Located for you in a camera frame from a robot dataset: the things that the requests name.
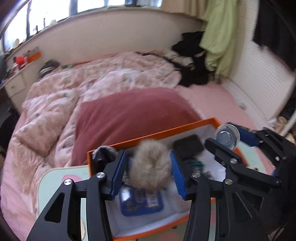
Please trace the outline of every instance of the black clothes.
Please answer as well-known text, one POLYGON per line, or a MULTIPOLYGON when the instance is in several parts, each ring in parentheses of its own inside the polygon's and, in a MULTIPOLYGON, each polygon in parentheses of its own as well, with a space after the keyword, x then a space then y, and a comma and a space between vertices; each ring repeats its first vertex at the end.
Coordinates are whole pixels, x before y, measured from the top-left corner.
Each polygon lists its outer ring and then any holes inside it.
POLYGON ((291 0, 260 0, 253 41, 267 46, 294 71, 296 14, 291 0))
POLYGON ((172 50, 181 56, 194 57, 204 51, 199 45, 203 32, 183 33, 180 42, 172 46, 172 50))
POLYGON ((191 70, 191 67, 184 67, 172 61, 172 63, 181 73, 182 78, 180 85, 189 87, 192 84, 205 85, 209 82, 209 71, 205 67, 205 54, 201 57, 195 57, 196 54, 200 54, 204 51, 199 47, 200 40, 203 32, 183 33, 183 40, 172 46, 172 50, 177 52, 181 56, 191 57, 195 69, 191 70))

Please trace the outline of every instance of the window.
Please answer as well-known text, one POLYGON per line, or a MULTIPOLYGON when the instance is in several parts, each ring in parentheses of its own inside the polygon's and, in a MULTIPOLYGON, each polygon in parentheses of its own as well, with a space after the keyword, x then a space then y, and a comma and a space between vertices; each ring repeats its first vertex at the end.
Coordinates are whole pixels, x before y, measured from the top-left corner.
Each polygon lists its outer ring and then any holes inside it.
POLYGON ((125 0, 109 0, 108 1, 108 6, 120 6, 124 4, 125 4, 125 0))
POLYGON ((70 0, 32 0, 29 23, 30 35, 36 33, 45 26, 49 26, 52 20, 60 21, 69 17, 70 0))
POLYGON ((53 20, 58 22, 69 17, 69 12, 72 16, 79 12, 102 7, 124 5, 160 7, 161 3, 162 0, 32 0, 16 14, 8 25, 4 33, 4 47, 5 50, 13 47, 16 39, 19 39, 20 43, 23 42, 37 32, 36 26, 38 26, 38 31, 41 31, 53 20))
POLYGON ((77 12, 100 7, 104 7, 104 0, 78 0, 77 2, 77 12))
POLYGON ((133 0, 78 0, 77 12, 83 12, 90 9, 96 9, 108 6, 122 6, 133 2, 133 0))
POLYGON ((163 0, 137 0, 137 5, 148 7, 160 7, 163 0))
POLYGON ((4 33, 4 45, 5 50, 13 47, 13 43, 16 39, 20 40, 20 43, 26 40, 26 19, 27 19, 27 8, 26 4, 14 17, 4 33))
POLYGON ((0 39, 0 53, 1 52, 4 52, 4 49, 3 49, 3 38, 0 39))

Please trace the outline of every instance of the black sponge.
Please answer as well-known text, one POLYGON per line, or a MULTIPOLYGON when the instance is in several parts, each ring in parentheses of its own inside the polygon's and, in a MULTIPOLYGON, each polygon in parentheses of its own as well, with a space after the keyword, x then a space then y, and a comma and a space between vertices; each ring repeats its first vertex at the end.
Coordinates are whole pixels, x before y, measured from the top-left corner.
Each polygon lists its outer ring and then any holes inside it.
POLYGON ((201 153, 204 147, 197 135, 191 135, 175 141, 173 149, 182 160, 186 160, 201 153))

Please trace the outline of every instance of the clothing pile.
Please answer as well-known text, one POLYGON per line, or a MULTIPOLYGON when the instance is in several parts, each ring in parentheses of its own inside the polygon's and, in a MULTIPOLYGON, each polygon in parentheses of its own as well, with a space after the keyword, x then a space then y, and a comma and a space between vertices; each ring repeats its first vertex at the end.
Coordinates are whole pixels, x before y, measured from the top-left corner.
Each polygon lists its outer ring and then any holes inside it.
POLYGON ((180 71, 182 78, 179 84, 185 87, 209 82, 210 71, 205 67, 206 51, 199 47, 203 33, 183 33, 183 40, 173 45, 172 50, 163 50, 163 57, 180 71))

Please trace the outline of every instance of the white radiator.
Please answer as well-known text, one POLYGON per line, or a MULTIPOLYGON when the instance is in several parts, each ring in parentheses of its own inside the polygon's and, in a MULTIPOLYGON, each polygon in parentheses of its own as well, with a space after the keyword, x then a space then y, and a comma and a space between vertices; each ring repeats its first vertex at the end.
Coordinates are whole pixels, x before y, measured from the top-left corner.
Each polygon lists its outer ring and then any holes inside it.
MULTIPOLYGON (((276 117, 285 106, 294 89, 295 76, 269 49, 261 48, 252 41, 259 0, 241 0, 239 9, 236 56, 230 82, 266 121, 276 117)), ((244 102, 244 98, 235 98, 244 102)), ((257 118, 252 116, 254 111, 248 114, 252 119, 257 118)))

